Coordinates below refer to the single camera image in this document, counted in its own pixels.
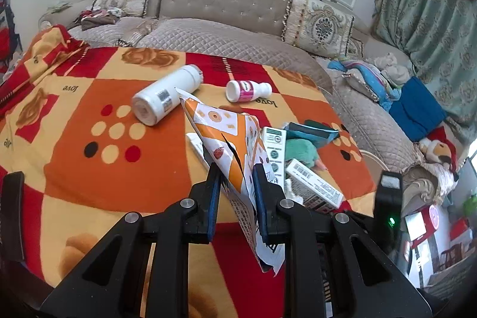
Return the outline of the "long white barcode box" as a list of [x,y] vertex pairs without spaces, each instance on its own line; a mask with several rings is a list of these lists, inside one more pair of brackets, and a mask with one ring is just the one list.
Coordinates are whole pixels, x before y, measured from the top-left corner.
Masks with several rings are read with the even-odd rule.
[[286,167],[291,189],[302,197],[303,206],[327,214],[340,208],[344,195],[296,159]]

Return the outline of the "green plush toy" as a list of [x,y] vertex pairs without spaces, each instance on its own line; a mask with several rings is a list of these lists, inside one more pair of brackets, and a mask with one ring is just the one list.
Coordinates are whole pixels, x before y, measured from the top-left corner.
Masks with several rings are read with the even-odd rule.
[[311,170],[327,170],[327,166],[318,156],[317,148],[308,139],[287,139],[285,141],[285,161],[291,162],[293,159]]

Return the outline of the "white green milk carton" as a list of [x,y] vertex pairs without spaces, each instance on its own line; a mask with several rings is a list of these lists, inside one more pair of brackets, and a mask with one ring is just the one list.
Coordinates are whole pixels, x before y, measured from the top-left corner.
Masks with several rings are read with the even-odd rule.
[[263,127],[262,141],[268,153],[276,184],[284,189],[285,185],[285,142],[286,131],[277,128]]

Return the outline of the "orange white snack wrapper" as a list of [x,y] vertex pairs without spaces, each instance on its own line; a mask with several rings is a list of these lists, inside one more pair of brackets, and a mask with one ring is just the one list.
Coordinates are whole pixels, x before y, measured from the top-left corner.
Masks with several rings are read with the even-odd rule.
[[212,162],[225,177],[223,191],[263,272],[278,273],[285,261],[285,245],[267,245],[260,236],[252,170],[262,164],[266,179],[275,174],[260,136],[257,117],[208,106],[184,90],[177,90],[184,113],[200,137]]

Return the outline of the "white tissue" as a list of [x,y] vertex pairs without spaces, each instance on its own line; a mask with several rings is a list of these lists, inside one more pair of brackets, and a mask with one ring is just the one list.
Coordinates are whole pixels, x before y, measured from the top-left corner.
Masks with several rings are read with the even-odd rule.
[[303,204],[303,197],[299,195],[295,195],[291,188],[287,188],[285,190],[285,197],[287,197],[287,199],[293,200],[295,203],[298,203],[300,205]]

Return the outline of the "white blue toothpaste box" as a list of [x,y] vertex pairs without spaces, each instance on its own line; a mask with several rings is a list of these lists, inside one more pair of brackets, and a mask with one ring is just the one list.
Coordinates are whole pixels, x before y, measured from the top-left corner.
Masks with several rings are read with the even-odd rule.
[[192,147],[192,151],[195,153],[199,162],[201,162],[202,166],[205,168],[206,171],[209,170],[209,163],[205,158],[205,152],[203,148],[203,143],[201,138],[195,132],[189,132],[186,134],[187,141],[189,142],[190,146]]

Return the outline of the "beige round trash bin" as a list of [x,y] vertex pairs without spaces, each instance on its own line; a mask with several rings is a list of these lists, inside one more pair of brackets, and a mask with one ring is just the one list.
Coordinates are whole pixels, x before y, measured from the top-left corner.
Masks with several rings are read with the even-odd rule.
[[375,156],[373,153],[363,149],[360,150],[360,153],[367,169],[369,170],[370,176],[374,182],[374,186],[376,187],[380,182],[382,172],[389,171],[389,168],[379,157]]

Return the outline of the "blue cushion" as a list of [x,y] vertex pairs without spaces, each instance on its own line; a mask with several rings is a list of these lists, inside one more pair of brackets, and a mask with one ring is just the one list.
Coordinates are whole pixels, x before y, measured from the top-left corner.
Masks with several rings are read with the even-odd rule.
[[403,85],[389,114],[411,142],[427,137],[446,118],[446,112],[417,77]]

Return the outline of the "white pink yogurt bottle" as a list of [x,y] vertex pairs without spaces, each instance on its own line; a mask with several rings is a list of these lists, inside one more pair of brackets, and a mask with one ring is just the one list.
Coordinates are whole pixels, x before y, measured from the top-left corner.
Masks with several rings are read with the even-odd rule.
[[272,86],[266,82],[232,80],[226,84],[226,98],[231,103],[247,103],[271,95]]

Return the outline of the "colourful striped cloth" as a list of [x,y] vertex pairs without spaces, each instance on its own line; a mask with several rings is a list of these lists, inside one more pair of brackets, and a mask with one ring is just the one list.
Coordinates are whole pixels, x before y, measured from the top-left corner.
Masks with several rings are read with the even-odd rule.
[[401,92],[393,88],[381,71],[368,62],[355,59],[332,60],[327,67],[342,73],[342,78],[352,89],[378,103],[389,111],[393,102],[400,99]]

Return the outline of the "orange red patterned blanket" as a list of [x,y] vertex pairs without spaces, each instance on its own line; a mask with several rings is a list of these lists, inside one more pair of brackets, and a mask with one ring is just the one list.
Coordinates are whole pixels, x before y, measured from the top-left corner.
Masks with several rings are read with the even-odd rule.
[[[180,107],[150,127],[133,95],[184,65],[209,106],[257,117],[260,127],[313,120],[340,131],[318,151],[344,207],[371,215],[375,186],[355,139],[309,76],[229,57],[153,48],[92,48],[56,26],[38,34],[1,85],[1,173],[21,172],[24,258],[1,273],[1,315],[39,317],[41,304],[129,211],[150,215],[185,198],[207,172]],[[231,103],[229,81],[266,82],[269,98]]]

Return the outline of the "large ornate embroidered cushion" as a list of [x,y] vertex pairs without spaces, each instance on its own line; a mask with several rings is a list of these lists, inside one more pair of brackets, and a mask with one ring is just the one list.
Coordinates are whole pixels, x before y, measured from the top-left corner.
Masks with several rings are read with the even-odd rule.
[[354,16],[321,0],[288,0],[281,39],[327,58],[346,56]]

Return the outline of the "grey tufted sofa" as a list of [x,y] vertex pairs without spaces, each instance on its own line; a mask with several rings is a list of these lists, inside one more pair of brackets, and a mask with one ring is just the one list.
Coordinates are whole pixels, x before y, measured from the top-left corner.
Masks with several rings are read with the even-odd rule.
[[440,205],[456,187],[453,174],[429,163],[393,118],[377,103],[352,89],[340,71],[327,67],[330,58],[308,53],[282,41],[288,0],[149,0],[144,18],[123,16],[114,25],[83,31],[78,16],[94,0],[48,10],[40,29],[60,24],[94,47],[123,46],[127,34],[142,31],[138,48],[158,48],[223,56],[295,71],[324,89],[327,100],[351,131],[359,148],[379,157],[404,181],[404,211]]

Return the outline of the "teal patterned curtain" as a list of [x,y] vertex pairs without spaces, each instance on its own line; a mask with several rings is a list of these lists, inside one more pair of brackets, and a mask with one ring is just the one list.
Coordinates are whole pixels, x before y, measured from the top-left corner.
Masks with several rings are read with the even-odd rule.
[[409,57],[459,141],[474,141],[476,0],[375,0],[373,31]]

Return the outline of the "small beige cushion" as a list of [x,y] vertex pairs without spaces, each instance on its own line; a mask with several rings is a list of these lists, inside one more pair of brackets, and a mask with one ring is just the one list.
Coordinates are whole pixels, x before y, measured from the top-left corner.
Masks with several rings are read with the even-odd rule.
[[149,0],[94,0],[91,10],[120,10],[120,16],[144,18]]

